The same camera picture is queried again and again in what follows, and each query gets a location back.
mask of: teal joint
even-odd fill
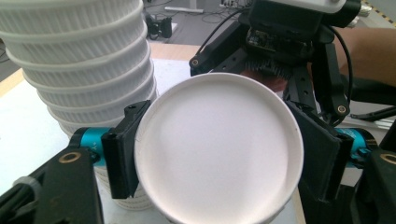
[[[94,164],[95,166],[106,166],[101,138],[108,130],[110,130],[110,128],[90,128],[85,131],[81,138],[80,147],[88,147],[90,151],[99,155],[100,160]]]
[[[364,161],[365,158],[361,155],[367,155],[371,150],[367,148],[363,135],[354,129],[336,128],[335,130],[339,133],[347,134],[354,139],[352,149],[350,150],[350,158],[356,161]]]

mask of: bolt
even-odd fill
[[[347,109],[343,105],[339,105],[337,109],[340,114],[345,114],[347,112]]]
[[[60,163],[69,163],[78,160],[81,157],[81,153],[79,152],[69,152],[67,154],[62,155],[59,158]]]
[[[116,138],[117,134],[116,133],[109,133],[108,138]]]
[[[198,65],[198,60],[196,60],[196,59],[194,59],[194,60],[192,60],[192,65],[194,65],[194,66],[196,66],[196,65]]]
[[[396,165],[396,156],[394,156],[392,154],[381,154],[380,157],[382,160]]]

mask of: human hand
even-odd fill
[[[288,81],[281,77],[276,76],[264,76],[260,72],[245,70],[241,73],[244,77],[250,77],[264,86],[268,87],[274,92],[283,91],[288,84]]]

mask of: white paper cup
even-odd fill
[[[148,95],[154,86],[154,78],[147,78],[144,84],[144,89],[139,89],[137,94]],[[103,88],[89,87],[85,91],[49,92],[37,90],[37,92],[42,100],[55,105],[83,107],[102,105],[107,102],[116,101],[131,91],[134,91],[135,86],[133,79],[130,78],[129,80],[125,80],[125,83],[108,85]]]
[[[63,122],[59,121],[59,126],[61,127],[62,131],[66,133],[68,136],[72,136],[73,133],[78,130],[79,128],[83,127],[92,127],[92,128],[113,128],[116,127],[123,117],[113,119],[113,120],[108,120],[108,121],[103,121],[103,122],[98,122],[98,123],[70,123],[70,122]]]
[[[145,32],[133,43],[115,53],[70,64],[37,64],[16,59],[12,53],[8,57],[23,68],[24,74],[34,83],[52,87],[80,87],[92,85],[118,77],[132,70],[148,54],[149,43]]]
[[[287,106],[247,77],[208,74],[177,84],[142,118],[140,184],[174,223],[265,223],[290,199],[303,140]]]
[[[0,0],[0,31],[61,34],[118,21],[141,0]]]
[[[100,183],[103,185],[107,193],[111,194],[106,167],[95,167],[95,173],[96,177],[98,177]],[[114,200],[114,202],[123,209],[135,211],[145,210],[152,206],[149,197],[140,184],[137,186],[133,198],[130,197],[126,200]]]
[[[66,107],[52,105],[51,103],[45,101],[43,102],[48,105],[49,112],[56,118],[75,123],[94,123],[123,116],[123,109],[127,105],[145,100],[150,100],[153,102],[156,98],[157,84],[154,82],[151,90],[147,91],[146,93],[140,93],[140,90],[135,90],[116,101],[108,102],[103,105]]]
[[[14,58],[29,63],[78,63],[125,48],[145,31],[143,2],[124,18],[109,24],[56,35],[0,33]]]

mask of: paper bowl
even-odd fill
[[[283,101],[247,77],[208,74],[177,84],[142,118],[140,184],[173,223],[265,223],[296,189],[299,126]]]

